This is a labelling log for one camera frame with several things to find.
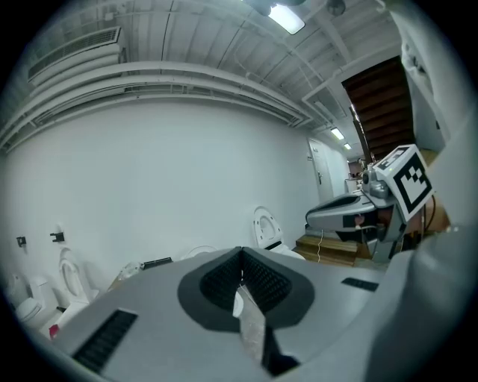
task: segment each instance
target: wooden staircase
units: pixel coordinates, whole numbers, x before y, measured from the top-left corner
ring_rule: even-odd
[[[342,84],[360,120],[361,128],[355,124],[366,141],[364,152],[369,150],[380,160],[398,145],[415,142],[412,100],[400,57],[372,66]]]
[[[304,235],[296,241],[294,252],[303,256],[306,260],[319,261],[317,251],[320,238]],[[329,237],[322,238],[320,244],[320,263],[335,266],[353,266],[356,257],[360,256],[359,245],[356,242],[342,242],[339,239]]]

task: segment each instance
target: fluorescent light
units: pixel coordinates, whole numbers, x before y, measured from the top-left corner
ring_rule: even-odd
[[[340,130],[338,130],[337,128],[333,128],[331,131],[330,131],[332,134],[334,134],[338,139],[342,140],[344,138],[344,136],[342,135],[342,133],[340,132]]]
[[[276,4],[272,7],[269,17],[290,34],[296,34],[305,27],[304,21],[284,5]]]

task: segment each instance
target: red object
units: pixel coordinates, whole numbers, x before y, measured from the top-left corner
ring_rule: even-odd
[[[50,339],[54,339],[59,330],[60,330],[60,327],[58,327],[58,325],[56,325],[56,324],[50,326],[50,328],[49,328]]]

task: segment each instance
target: black slot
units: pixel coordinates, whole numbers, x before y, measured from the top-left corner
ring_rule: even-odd
[[[282,244],[282,242],[275,242],[275,243],[269,245],[268,247],[266,247],[265,249],[270,251],[271,249],[274,249],[275,247],[279,247],[281,244]]]
[[[90,370],[99,373],[133,325],[137,315],[117,310],[73,356]]]
[[[372,283],[371,281],[359,280],[358,278],[346,278],[342,281],[345,285],[350,285],[351,287],[365,289],[370,292],[375,292],[379,287],[378,283]]]
[[[146,271],[147,269],[154,268],[155,266],[162,266],[164,264],[172,263],[173,260],[171,257],[165,257],[164,259],[153,260],[153,261],[146,261],[143,263],[143,269]]]

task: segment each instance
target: white wall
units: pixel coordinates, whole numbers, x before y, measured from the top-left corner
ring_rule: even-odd
[[[437,129],[435,114],[415,82],[406,76],[412,99],[413,132],[418,148],[440,152],[445,147],[443,134]]]
[[[5,158],[0,154],[0,213],[4,212],[5,200]],[[9,261],[8,253],[8,240],[7,240],[7,222],[5,219],[0,219],[0,287],[7,285],[6,275],[9,272],[15,272],[15,264]]]
[[[254,245],[258,205],[292,248],[318,204],[308,154],[303,133],[245,108],[164,101],[73,119],[7,156],[7,261],[59,287],[60,247],[49,234],[61,222],[66,244],[105,290],[133,260]],[[16,246],[20,235],[26,251]]]

